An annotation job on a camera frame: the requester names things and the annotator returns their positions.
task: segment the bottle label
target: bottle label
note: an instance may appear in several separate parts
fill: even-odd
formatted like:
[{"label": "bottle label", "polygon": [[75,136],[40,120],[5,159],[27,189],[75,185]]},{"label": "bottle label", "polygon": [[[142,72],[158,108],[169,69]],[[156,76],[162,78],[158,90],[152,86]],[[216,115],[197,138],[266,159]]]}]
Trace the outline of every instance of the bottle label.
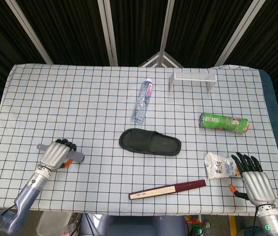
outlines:
[{"label": "bottle label", "polygon": [[147,93],[146,93],[146,97],[151,97],[152,95],[152,88],[153,88],[153,84],[149,84],[148,89],[147,89]]}]

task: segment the white acrylic stand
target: white acrylic stand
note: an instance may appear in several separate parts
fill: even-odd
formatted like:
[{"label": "white acrylic stand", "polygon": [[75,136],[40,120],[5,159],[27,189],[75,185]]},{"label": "white acrylic stand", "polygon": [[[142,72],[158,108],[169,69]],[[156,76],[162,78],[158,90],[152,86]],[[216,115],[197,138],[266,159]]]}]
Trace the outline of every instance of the white acrylic stand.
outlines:
[{"label": "white acrylic stand", "polygon": [[208,93],[217,83],[216,74],[205,74],[205,73],[176,73],[171,75],[169,79],[169,91],[171,92],[174,87],[174,82],[176,80],[190,80],[190,81],[202,81],[207,84]]}]

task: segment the robotic arm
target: robotic arm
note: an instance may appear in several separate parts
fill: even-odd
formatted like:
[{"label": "robotic arm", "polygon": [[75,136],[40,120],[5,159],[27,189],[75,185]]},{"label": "robotic arm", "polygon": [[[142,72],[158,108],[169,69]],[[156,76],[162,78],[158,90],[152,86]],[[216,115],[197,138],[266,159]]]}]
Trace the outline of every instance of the robotic arm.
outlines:
[{"label": "robotic arm", "polygon": [[66,139],[58,139],[49,145],[37,169],[14,201],[17,213],[0,210],[0,232],[12,236],[21,230],[30,207],[49,180],[51,172],[65,168],[72,162],[63,163],[71,150],[76,151],[76,145]]},{"label": "robotic arm", "polygon": [[230,184],[231,192],[236,197],[246,199],[257,207],[258,218],[267,236],[278,236],[278,210],[273,208],[276,196],[266,173],[262,171],[260,163],[255,157],[242,155],[239,152],[237,155],[239,159],[234,155],[232,158],[244,180],[247,193],[238,192]]}]

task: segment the metal frame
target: metal frame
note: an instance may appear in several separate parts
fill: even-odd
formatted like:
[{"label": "metal frame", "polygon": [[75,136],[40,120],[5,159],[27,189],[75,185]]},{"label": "metal frame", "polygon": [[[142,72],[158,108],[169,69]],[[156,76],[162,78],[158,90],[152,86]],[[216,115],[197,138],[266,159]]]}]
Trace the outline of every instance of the metal frame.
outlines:
[{"label": "metal frame", "polygon": [[53,64],[51,58],[49,57],[47,51],[41,44],[38,36],[36,35],[34,29],[31,27],[30,23],[28,22],[26,16],[24,15],[23,11],[21,10],[20,6],[16,2],[16,0],[5,0],[7,5],[10,7],[11,11],[15,15],[16,19],[19,21],[23,29],[25,30],[26,34],[34,44],[35,48],[40,53],[41,57],[45,60],[46,64]]},{"label": "metal frame", "polygon": [[167,9],[166,9],[166,15],[165,15],[165,21],[164,21],[163,35],[162,35],[162,41],[160,43],[160,50],[159,50],[159,58],[158,58],[158,64],[159,65],[163,64],[163,56],[164,56],[164,52],[165,52],[165,48],[166,48],[168,32],[169,32],[169,28],[170,28],[170,22],[172,20],[174,3],[175,3],[175,0],[168,0],[168,2],[167,2]]},{"label": "metal frame", "polygon": [[97,0],[110,66],[118,66],[113,18],[109,0]]},{"label": "metal frame", "polygon": [[175,59],[173,59],[168,53],[164,52],[162,64],[158,63],[159,60],[159,52],[150,57],[148,60],[139,65],[139,67],[175,67],[175,68],[183,68]]},{"label": "metal frame", "polygon": [[243,34],[246,32],[252,20],[257,15],[258,11],[265,3],[266,0],[253,0],[247,12],[243,16],[241,22],[238,24],[236,30],[234,31],[232,37],[225,46],[222,54],[219,56],[215,66],[223,65],[229,55],[234,50],[235,46],[238,44],[239,40],[242,38]]}]

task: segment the black slipper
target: black slipper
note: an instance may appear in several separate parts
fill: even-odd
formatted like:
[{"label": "black slipper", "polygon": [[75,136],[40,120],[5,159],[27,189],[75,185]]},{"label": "black slipper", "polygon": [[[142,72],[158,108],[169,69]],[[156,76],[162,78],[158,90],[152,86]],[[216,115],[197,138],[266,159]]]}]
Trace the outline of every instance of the black slipper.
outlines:
[{"label": "black slipper", "polygon": [[119,138],[119,145],[132,152],[175,156],[180,152],[182,143],[155,131],[128,129]]}]

